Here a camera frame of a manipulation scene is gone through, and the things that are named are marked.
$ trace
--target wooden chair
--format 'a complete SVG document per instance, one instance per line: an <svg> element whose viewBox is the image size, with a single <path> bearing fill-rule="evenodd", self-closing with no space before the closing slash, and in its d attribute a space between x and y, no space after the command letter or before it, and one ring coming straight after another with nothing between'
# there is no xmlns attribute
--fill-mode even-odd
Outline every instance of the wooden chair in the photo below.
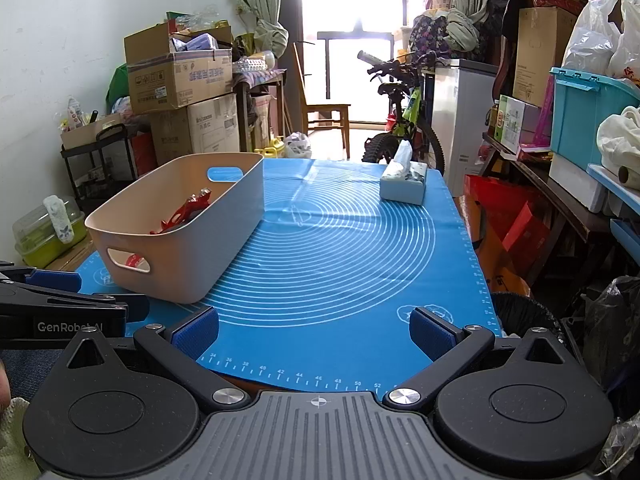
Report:
<svg viewBox="0 0 640 480"><path fill-rule="evenodd" d="M302 132L306 134L309 130L333 130L340 129L342 131L342 147L347 151L347 158L351 158L351 149L349 146L349 106L347 104L337 104L332 102L324 102L322 104L310 105L306 102L305 96L305 77L300 68L300 57L298 56L298 48L295 43L293 54L296 59L296 80L298 81L298 92L300 94L300 112L302 114ZM321 119L317 121L309 121L309 114L312 112L338 112L340 119L338 122L331 119ZM331 122L331 126L314 126L316 123Z"/></svg>

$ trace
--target silver screw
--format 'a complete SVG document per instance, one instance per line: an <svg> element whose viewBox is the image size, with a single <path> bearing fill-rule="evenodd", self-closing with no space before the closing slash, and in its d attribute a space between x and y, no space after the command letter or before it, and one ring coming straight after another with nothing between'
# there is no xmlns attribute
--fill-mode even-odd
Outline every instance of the silver screw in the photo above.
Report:
<svg viewBox="0 0 640 480"><path fill-rule="evenodd" d="M235 404L244 399L244 393L237 388L221 388L213 394L213 400L220 404Z"/></svg>
<svg viewBox="0 0 640 480"><path fill-rule="evenodd" d="M415 404L420 394L411 388L398 388L389 393L389 399L396 404Z"/></svg>

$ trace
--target bicycle tire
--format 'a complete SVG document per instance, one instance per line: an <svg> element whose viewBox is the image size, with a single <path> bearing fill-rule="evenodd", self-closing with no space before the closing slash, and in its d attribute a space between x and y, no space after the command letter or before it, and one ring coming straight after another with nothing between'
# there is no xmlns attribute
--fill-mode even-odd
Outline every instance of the bicycle tire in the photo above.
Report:
<svg viewBox="0 0 640 480"><path fill-rule="evenodd" d="M394 158L399 145L400 140L394 134L389 132L377 134L364 143L362 161L377 164L384 158L389 162Z"/></svg>
<svg viewBox="0 0 640 480"><path fill-rule="evenodd" d="M438 170L441 175L444 175L444 152L442 151L442 145L438 140L438 136L433 131L431 125L427 124L422 118L418 119L417 128L422 132L422 142L425 144L428 142L430 149L433 151L436 167L432 169Z"/></svg>

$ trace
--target transparent lid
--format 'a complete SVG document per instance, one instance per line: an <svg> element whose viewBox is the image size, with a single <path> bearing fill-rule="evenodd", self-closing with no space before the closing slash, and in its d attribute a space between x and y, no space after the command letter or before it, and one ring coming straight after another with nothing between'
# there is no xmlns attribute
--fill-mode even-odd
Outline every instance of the transparent lid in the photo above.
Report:
<svg viewBox="0 0 640 480"><path fill-rule="evenodd" d="M73 197L61 196L60 200L65 203L66 214L69 215L72 223L84 217L84 213L80 211ZM38 206L14 222L13 230L15 247L20 254L33 251L49 238L56 235L51 220L49 219L49 213L43 205Z"/></svg>

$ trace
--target person's finger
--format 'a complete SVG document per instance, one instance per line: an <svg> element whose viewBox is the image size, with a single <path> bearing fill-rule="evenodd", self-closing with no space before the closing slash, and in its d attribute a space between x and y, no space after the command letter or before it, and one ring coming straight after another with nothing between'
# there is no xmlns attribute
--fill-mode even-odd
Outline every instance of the person's finger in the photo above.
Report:
<svg viewBox="0 0 640 480"><path fill-rule="evenodd" d="M11 403L11 393L9 391L9 379L7 379L4 365L0 361L0 412Z"/></svg>

